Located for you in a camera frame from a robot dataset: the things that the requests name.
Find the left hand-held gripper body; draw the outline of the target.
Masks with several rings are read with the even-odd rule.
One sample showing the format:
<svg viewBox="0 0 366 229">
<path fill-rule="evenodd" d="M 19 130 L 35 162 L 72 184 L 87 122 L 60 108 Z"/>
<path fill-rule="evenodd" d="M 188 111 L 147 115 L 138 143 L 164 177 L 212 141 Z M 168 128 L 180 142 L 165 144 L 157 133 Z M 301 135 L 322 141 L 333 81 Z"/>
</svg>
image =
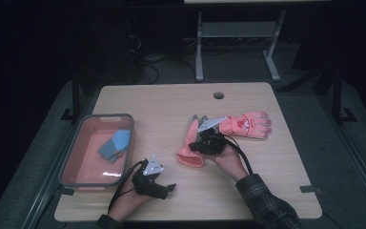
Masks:
<svg viewBox="0 0 366 229">
<path fill-rule="evenodd" d="M 135 192 L 138 195 L 152 198 L 157 198 L 160 192 L 166 192 L 166 186 L 159 185 L 155 182 L 163 171 L 162 165 L 155 156 L 152 156 L 150 159 L 144 159 L 132 178 Z"/>
</svg>

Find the pink plastic basin grey rim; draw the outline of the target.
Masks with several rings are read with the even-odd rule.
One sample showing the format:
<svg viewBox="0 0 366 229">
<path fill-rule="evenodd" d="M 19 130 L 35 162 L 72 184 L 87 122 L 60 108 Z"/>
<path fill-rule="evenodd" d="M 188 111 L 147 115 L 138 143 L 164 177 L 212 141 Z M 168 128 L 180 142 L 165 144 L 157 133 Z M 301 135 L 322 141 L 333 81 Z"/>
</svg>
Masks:
<svg viewBox="0 0 366 229">
<path fill-rule="evenodd" d="M 124 154 L 115 162 L 98 150 L 120 129 L 131 131 Z M 58 176 L 60 183 L 78 192 L 103 191 L 114 187 L 131 164 L 134 120 L 130 114 L 90 114 L 78 124 Z"/>
</svg>

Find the pink ski glove red print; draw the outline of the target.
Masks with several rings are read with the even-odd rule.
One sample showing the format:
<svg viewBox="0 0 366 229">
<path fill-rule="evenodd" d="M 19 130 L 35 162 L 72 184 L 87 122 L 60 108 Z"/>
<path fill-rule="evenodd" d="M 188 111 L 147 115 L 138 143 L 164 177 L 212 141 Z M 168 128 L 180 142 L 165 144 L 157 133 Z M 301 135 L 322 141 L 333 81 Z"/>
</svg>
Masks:
<svg viewBox="0 0 366 229">
<path fill-rule="evenodd" d="M 272 121 L 265 112 L 247 112 L 238 116 L 227 116 L 218 124 L 223 135 L 245 136 L 265 139 L 272 131 Z"/>
</svg>

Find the black metal post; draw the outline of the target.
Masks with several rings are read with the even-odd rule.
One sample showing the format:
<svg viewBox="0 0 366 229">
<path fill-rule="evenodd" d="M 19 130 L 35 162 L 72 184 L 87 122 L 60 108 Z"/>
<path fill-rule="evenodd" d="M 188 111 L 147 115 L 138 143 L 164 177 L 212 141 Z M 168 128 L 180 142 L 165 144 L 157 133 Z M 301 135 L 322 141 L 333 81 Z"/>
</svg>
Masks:
<svg viewBox="0 0 366 229">
<path fill-rule="evenodd" d="M 75 123 L 80 115 L 80 101 L 79 101 L 79 83 L 78 73 L 75 70 L 71 79 L 71 95 L 72 95 L 72 115 L 71 121 Z"/>
</svg>

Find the person's left hand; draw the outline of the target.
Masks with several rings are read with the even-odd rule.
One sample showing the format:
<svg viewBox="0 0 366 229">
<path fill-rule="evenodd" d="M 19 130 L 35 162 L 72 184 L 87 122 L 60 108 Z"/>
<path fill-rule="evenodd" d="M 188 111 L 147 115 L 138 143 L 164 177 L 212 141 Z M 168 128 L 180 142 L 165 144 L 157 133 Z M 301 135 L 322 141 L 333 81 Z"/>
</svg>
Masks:
<svg viewBox="0 0 366 229">
<path fill-rule="evenodd" d="M 122 188 L 122 195 L 114 202 L 108 216 L 116 221 L 122 221 L 152 199 L 149 196 L 138 195 L 134 191 L 132 179 L 129 178 Z"/>
</svg>

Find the pink ski glove grey palm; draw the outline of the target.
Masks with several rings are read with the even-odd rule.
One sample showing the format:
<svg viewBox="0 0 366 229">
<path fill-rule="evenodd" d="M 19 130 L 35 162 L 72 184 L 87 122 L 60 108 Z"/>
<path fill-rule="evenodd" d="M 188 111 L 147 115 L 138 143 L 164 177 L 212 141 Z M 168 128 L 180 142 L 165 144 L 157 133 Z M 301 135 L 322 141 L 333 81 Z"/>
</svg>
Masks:
<svg viewBox="0 0 366 229">
<path fill-rule="evenodd" d="M 205 115 L 202 116 L 201 119 L 198 119 L 196 114 L 192 117 L 184 145 L 176 153 L 176 158 L 180 163 L 194 168 L 200 168 L 204 165 L 206 157 L 197 151 L 192 151 L 189 144 L 195 142 L 198 127 L 207 119 L 208 118 Z"/>
</svg>

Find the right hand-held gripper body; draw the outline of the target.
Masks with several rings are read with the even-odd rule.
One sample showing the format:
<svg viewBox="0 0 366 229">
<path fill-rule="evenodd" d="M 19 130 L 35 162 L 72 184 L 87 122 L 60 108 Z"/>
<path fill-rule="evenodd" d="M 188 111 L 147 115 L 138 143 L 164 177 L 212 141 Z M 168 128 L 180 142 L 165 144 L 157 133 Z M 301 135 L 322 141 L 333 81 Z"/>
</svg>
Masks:
<svg viewBox="0 0 366 229">
<path fill-rule="evenodd" d="M 225 148 L 226 143 L 224 142 L 224 136 L 219 132 L 218 124 L 207 124 L 209 118 L 205 120 L 203 124 L 206 125 L 207 129 L 202 128 L 201 132 L 197 133 L 195 142 L 201 142 L 203 144 L 202 148 L 207 156 L 217 156 L 222 153 Z"/>
</svg>

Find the aluminium frame rail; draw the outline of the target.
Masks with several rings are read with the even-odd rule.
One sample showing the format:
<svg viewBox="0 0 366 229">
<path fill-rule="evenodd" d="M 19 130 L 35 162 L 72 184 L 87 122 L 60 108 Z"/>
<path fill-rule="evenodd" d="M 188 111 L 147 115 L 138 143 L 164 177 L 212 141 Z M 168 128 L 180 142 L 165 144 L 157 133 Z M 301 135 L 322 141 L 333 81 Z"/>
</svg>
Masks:
<svg viewBox="0 0 366 229">
<path fill-rule="evenodd" d="M 79 120 L 62 120 L 70 106 L 69 97 L 57 97 L 22 161 L 27 175 L 22 180 L 29 183 L 30 200 L 21 229 L 35 229 L 61 188 L 58 175 Z"/>
<path fill-rule="evenodd" d="M 342 116 L 341 113 L 334 112 L 332 104 L 324 96 L 319 95 L 317 97 L 317 100 L 322 107 L 324 113 L 330 119 L 330 122 L 334 127 L 335 132 L 337 133 L 344 147 L 346 148 L 352 163 L 356 167 L 356 172 L 359 174 L 360 179 L 366 188 L 366 163 L 364 162 L 359 149 L 352 141 L 352 138 L 344 127 L 345 123 L 357 122 L 356 117 L 353 115 L 349 108 L 343 109 L 345 113 L 344 116 Z"/>
</svg>

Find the grey metal stand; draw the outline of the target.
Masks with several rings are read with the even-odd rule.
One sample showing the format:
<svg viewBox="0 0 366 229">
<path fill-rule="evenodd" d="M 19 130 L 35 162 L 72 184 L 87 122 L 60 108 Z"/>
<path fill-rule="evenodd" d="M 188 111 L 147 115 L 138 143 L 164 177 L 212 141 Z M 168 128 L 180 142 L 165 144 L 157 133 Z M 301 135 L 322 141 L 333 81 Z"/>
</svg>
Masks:
<svg viewBox="0 0 366 229">
<path fill-rule="evenodd" d="M 203 12 L 197 14 L 195 80 L 204 80 L 202 61 L 202 40 L 204 38 L 270 38 L 269 48 L 263 51 L 263 58 L 273 81 L 281 77 L 275 66 L 273 54 L 280 35 L 286 11 L 282 10 L 275 21 L 256 22 L 208 22 L 203 20 Z"/>
</svg>

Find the person's right hand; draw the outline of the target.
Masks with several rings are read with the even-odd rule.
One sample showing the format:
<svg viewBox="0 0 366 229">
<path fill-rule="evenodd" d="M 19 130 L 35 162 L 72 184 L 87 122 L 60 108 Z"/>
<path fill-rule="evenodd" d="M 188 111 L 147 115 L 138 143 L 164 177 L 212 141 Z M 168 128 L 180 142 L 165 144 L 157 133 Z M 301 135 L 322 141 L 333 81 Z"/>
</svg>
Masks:
<svg viewBox="0 0 366 229">
<path fill-rule="evenodd" d="M 235 182 L 249 174 L 245 170 L 238 152 L 232 146 L 227 145 L 220 155 L 206 156 L 206 158 L 214 162 L 225 175 Z"/>
</svg>

